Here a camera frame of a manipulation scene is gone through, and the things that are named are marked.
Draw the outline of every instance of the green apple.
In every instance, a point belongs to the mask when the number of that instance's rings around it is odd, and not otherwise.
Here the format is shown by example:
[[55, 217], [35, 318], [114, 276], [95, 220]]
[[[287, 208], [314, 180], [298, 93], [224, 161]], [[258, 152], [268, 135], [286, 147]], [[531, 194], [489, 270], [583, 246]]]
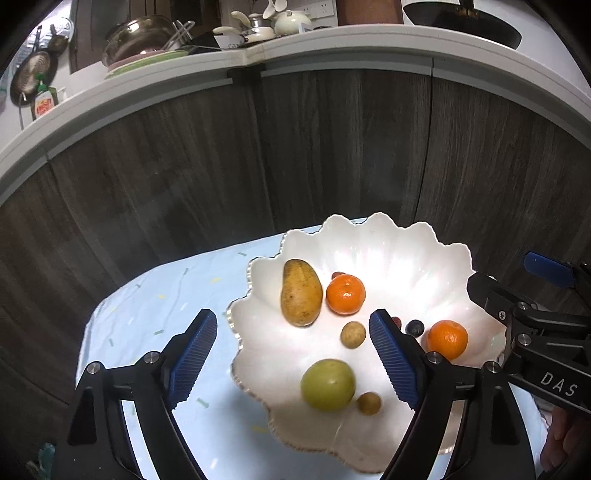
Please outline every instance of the green apple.
[[341, 360], [327, 358], [312, 365], [301, 379], [301, 395], [321, 411], [345, 408], [355, 395], [355, 374]]

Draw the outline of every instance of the blueberry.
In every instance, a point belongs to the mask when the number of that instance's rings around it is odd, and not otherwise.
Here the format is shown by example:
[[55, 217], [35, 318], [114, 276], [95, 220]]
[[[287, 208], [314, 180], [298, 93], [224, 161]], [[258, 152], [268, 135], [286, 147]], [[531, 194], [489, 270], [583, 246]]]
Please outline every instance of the blueberry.
[[425, 326], [420, 320], [411, 320], [406, 325], [406, 333], [418, 338], [425, 333]]

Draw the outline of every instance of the stainless steel pot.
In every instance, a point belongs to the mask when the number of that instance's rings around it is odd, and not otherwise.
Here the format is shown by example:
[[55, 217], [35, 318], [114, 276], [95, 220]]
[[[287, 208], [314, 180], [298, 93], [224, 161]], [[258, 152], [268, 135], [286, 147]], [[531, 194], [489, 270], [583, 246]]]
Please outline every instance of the stainless steel pot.
[[162, 15], [147, 15], [120, 25], [109, 36], [103, 65], [108, 67], [143, 51], [160, 50], [176, 32], [173, 22]]

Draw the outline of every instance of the tablecloth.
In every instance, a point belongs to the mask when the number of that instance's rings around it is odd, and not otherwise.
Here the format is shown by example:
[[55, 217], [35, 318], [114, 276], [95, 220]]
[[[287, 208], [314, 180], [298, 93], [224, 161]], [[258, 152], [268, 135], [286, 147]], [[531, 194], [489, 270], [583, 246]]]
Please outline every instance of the tablecloth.
[[[244, 394], [230, 376], [238, 343], [225, 311], [247, 292], [248, 262], [274, 256], [281, 238], [275, 235], [161, 265], [121, 287], [98, 305], [86, 326], [77, 379], [92, 361], [121, 367], [148, 351], [161, 351], [173, 335], [185, 331], [199, 310], [208, 308], [217, 315], [217, 339], [189, 399], [174, 410], [208, 479], [377, 480], [380, 475], [356, 473], [324, 453], [301, 453], [284, 446], [269, 432], [262, 405]], [[547, 426], [532, 396], [512, 388], [537, 460]], [[124, 412], [141, 473], [147, 480], [157, 480], [133, 402], [124, 402]], [[439, 456], [430, 480], [440, 479], [448, 462], [449, 455]]]

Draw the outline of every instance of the green plate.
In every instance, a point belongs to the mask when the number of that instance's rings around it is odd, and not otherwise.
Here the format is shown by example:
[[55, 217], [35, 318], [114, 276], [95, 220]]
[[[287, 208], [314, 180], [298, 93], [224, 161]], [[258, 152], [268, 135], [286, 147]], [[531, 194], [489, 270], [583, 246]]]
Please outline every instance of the green plate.
[[116, 77], [117, 75], [121, 75], [122, 73], [131, 72], [132, 70], [139, 69], [141, 67], [145, 67], [146, 65], [152, 65], [153, 63], [159, 63], [164, 60], [171, 60], [177, 59], [180, 57], [184, 57], [187, 55], [186, 50], [174, 50], [174, 51], [165, 51], [158, 55], [153, 55], [146, 59], [141, 59], [137, 61], [133, 61], [132, 63], [128, 63], [127, 65], [122, 65], [121, 67], [116, 68], [115, 70], [111, 70], [105, 79], [110, 79]]

